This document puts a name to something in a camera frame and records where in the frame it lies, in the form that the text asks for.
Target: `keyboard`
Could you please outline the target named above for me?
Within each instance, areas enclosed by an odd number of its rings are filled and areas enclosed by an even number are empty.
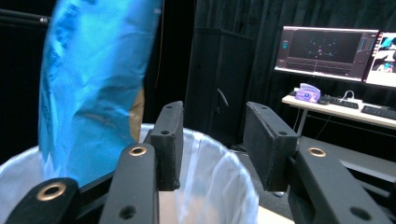
[[[340,105],[340,106],[345,106],[345,107],[349,107],[349,108],[353,108],[353,109],[359,109],[359,105],[357,103],[349,102],[346,100],[341,100],[340,98],[331,97],[329,99],[329,103],[332,105]]]
[[[396,111],[386,108],[378,108],[374,106],[365,105],[361,110],[361,113],[379,116],[385,119],[396,119]]]
[[[289,92],[289,95],[290,95],[290,96],[296,96],[296,94],[297,94],[297,91],[291,91],[291,92]]]

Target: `monitor screen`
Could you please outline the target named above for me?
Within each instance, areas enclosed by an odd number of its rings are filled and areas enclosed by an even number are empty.
[[[367,84],[396,87],[396,33],[380,32],[364,78]]]
[[[284,26],[276,71],[361,81],[378,30]]]

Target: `plastic bag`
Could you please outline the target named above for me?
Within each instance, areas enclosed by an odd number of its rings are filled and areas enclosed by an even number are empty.
[[[129,110],[142,88],[162,3],[57,2],[39,92],[46,178],[68,176],[83,186],[114,170],[134,143]]]
[[[143,124],[143,142],[152,124]],[[248,170],[225,146],[184,129],[180,188],[160,191],[160,223],[257,223],[259,198]],[[0,223],[35,185],[43,182],[42,156],[33,147],[0,166]]]

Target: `black metal frame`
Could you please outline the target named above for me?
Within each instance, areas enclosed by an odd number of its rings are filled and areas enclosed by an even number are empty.
[[[114,172],[80,189],[71,178],[45,181],[7,223],[159,223],[158,191],[179,188],[182,150],[183,104],[174,102],[163,107],[143,144],[121,152]]]
[[[47,27],[50,17],[0,8],[0,24]]]
[[[181,102],[166,105],[145,142],[121,152],[114,173],[81,189],[70,178],[43,182],[7,223],[159,223],[158,191],[179,187],[182,115]],[[298,148],[297,134],[269,107],[247,103],[244,144],[265,190],[290,188],[295,223],[396,222],[396,184],[374,197],[329,152]]]
[[[247,103],[244,144],[264,189],[285,191],[284,183],[289,184],[295,223],[396,221],[395,185],[383,198],[386,203],[378,204],[331,153],[299,148],[297,134],[268,106]],[[269,155],[264,169],[258,165],[261,154]]]

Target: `desk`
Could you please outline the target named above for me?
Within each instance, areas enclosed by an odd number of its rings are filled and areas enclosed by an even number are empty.
[[[282,217],[264,207],[259,206],[259,214],[257,215],[257,224],[276,223],[276,224],[293,224],[294,221]]]
[[[340,160],[341,163],[345,165],[345,167],[349,169],[356,170],[367,175],[372,175],[392,183],[396,182],[395,162],[382,160],[377,157],[353,151],[351,149],[338,147],[335,145],[320,142],[315,139],[301,136],[308,110],[329,114],[344,119],[353,119],[356,121],[374,124],[390,129],[396,129],[396,120],[384,119],[373,115],[363,114],[361,113],[361,109],[364,104],[360,105],[359,109],[352,109],[340,105],[318,105],[306,101],[296,100],[294,96],[290,95],[285,96],[282,99],[282,103],[304,110],[297,131],[297,134],[300,136],[300,147],[319,147],[323,150],[330,151],[335,157]]]

